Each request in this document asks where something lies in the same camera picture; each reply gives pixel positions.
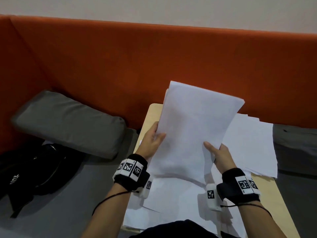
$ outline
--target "person's right hand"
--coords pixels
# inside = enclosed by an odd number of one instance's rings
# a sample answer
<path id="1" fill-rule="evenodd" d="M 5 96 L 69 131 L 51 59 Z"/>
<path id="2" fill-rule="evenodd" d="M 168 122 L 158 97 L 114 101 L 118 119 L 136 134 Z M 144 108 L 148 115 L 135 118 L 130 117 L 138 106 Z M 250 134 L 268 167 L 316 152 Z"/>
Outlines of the person's right hand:
<path id="1" fill-rule="evenodd" d="M 205 141 L 204 146 L 209 150 L 210 153 L 215 155 L 215 165 L 219 172 L 223 174 L 225 171 L 237 168 L 235 162 L 233 161 L 229 149 L 224 144 L 220 145 L 220 148 L 217 149 L 213 147 L 209 142 Z"/>

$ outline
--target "wooden table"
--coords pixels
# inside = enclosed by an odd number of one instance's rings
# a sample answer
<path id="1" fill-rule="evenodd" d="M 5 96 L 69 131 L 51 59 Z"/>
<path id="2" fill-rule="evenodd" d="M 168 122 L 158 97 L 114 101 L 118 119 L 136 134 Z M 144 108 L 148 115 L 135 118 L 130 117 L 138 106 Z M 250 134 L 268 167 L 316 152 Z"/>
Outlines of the wooden table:
<path id="1" fill-rule="evenodd" d="M 147 115 L 145 117 L 139 139 L 134 148 L 134 152 L 138 149 L 140 140 L 143 139 L 144 134 L 152 126 L 155 121 L 159 121 L 161 116 L 163 104 L 153 103 L 150 105 Z M 299 234 L 284 203 L 281 193 L 273 178 L 265 176 L 256 176 L 252 174 L 253 180 L 256 182 L 261 191 L 261 203 L 272 214 L 275 222 L 282 229 L 288 238 L 299 238 Z"/>

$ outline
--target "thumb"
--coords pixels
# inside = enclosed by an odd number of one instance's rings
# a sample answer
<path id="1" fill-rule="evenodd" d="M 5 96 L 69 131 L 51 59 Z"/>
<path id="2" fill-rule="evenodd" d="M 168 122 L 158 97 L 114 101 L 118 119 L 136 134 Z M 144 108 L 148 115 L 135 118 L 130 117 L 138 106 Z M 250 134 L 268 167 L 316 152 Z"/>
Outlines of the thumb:
<path id="1" fill-rule="evenodd" d="M 211 152 L 211 153 L 213 153 L 213 154 L 216 154 L 216 153 L 219 151 L 219 149 L 213 147 L 212 144 L 210 144 L 210 143 L 207 142 L 207 141 L 204 142 L 204 146 L 205 146 L 206 149 L 209 150 L 209 152 Z"/>
<path id="2" fill-rule="evenodd" d="M 163 142 L 165 139 L 166 133 L 160 133 L 157 135 L 155 141 L 153 142 L 155 145 L 160 146 L 160 144 Z"/>

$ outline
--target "gray seat cushion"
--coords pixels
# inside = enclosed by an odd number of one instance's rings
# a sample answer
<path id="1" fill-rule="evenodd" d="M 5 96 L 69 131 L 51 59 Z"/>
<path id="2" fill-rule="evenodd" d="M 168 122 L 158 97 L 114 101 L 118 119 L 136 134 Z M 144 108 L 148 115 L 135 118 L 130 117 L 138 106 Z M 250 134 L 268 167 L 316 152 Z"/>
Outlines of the gray seat cushion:
<path id="1" fill-rule="evenodd" d="M 121 117 L 50 91 L 26 103 L 12 123 L 27 134 L 107 159 L 117 155 L 126 132 Z"/>

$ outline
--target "black cable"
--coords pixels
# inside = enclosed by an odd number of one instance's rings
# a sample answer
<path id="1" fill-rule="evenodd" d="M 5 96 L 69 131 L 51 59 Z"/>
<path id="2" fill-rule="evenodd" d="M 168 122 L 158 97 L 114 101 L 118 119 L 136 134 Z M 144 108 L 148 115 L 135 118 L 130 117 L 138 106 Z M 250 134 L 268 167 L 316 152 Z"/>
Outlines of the black cable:
<path id="1" fill-rule="evenodd" d="M 112 196 L 109 196 L 109 197 L 105 198 L 103 201 L 99 202 L 99 203 L 96 205 L 96 207 L 93 209 L 93 214 L 95 213 L 95 210 L 98 208 L 98 206 L 100 206 L 100 205 L 101 205 L 103 202 L 105 202 L 106 200 L 109 200 L 110 198 L 115 197 L 115 196 L 118 196 L 118 195 L 123 195 L 123 194 L 130 193 L 130 192 L 131 192 L 131 193 L 133 193 L 133 192 L 139 193 L 138 191 L 124 191 L 124 192 L 120 192 L 120 193 L 114 194 L 114 195 L 112 195 Z"/>
<path id="2" fill-rule="evenodd" d="M 266 209 L 266 208 L 264 208 L 263 206 L 260 206 L 260 205 L 256 205 L 256 204 L 237 204 L 237 205 L 229 205 L 229 206 L 227 206 L 227 205 L 220 205 L 220 207 L 235 207 L 235 206 L 243 206 L 243 205 L 252 205 L 252 206 L 257 206 L 257 207 L 260 207 L 260 208 L 262 208 L 262 209 L 264 209 L 271 217 L 272 217 L 272 215 L 271 215 L 271 213 Z"/>

